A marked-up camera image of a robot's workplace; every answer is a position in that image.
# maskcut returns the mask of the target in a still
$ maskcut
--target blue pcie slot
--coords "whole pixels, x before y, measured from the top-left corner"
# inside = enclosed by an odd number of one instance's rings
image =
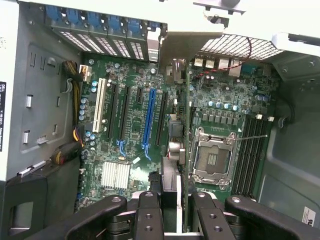
[[[156,92],[157,92],[156,89],[154,88],[150,89],[148,110],[146,112],[144,134],[143,134],[143,140],[142,140],[142,149],[144,149],[145,156],[150,161],[151,161],[151,158],[148,155],[148,149],[149,149],[149,138],[150,138],[150,132],[151,132],[151,125],[152,125],[152,116],[153,116],[155,101],[156,101]]]

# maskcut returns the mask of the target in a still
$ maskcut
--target cpu socket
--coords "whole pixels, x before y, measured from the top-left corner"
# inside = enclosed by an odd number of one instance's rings
[[[192,177],[198,183],[220,185],[226,189],[231,182],[237,150],[236,134],[228,137],[207,134],[203,127],[195,132],[192,142]]]

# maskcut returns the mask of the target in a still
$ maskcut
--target label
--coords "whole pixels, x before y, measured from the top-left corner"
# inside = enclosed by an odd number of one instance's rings
[[[315,223],[315,218],[316,218],[316,212],[312,211],[310,208],[305,206],[303,211],[303,216],[302,216],[302,222],[313,227]]]
[[[0,152],[2,152],[4,140],[6,87],[7,83],[0,81]]]

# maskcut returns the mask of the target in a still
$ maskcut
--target motherboard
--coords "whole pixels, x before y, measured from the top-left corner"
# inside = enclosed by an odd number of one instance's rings
[[[186,133],[187,175],[198,191],[221,201],[231,193],[254,197],[280,79],[266,67],[244,64],[234,76],[193,61],[186,85],[167,82],[156,64],[86,54],[80,66],[85,146],[76,209],[108,195],[129,200],[148,190],[162,158],[181,161],[173,150],[185,147]]]

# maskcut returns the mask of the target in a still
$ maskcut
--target white connector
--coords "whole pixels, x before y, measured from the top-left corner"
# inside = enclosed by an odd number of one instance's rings
[[[103,117],[103,111],[105,108],[107,83],[108,81],[106,79],[99,78],[92,129],[94,133],[99,133],[102,128],[101,122]]]

